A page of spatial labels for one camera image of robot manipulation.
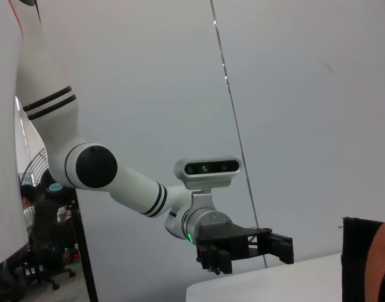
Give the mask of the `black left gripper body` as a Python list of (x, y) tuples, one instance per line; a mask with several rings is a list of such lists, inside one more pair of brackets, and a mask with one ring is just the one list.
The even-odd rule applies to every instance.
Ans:
[(195, 236), (197, 260), (204, 259), (204, 249), (210, 244), (229, 252), (233, 260), (256, 257), (259, 253), (250, 251), (249, 238), (266, 236), (271, 232), (270, 228), (244, 228), (232, 222), (200, 224)]

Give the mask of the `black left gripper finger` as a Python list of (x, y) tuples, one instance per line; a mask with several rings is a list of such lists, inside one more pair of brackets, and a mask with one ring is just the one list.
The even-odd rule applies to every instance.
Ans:
[(231, 274), (232, 256), (227, 250), (218, 249), (217, 247), (197, 247), (197, 261), (203, 269), (215, 274)]
[(257, 248), (260, 255), (271, 254), (285, 264), (294, 263), (293, 239), (276, 233), (257, 237)]

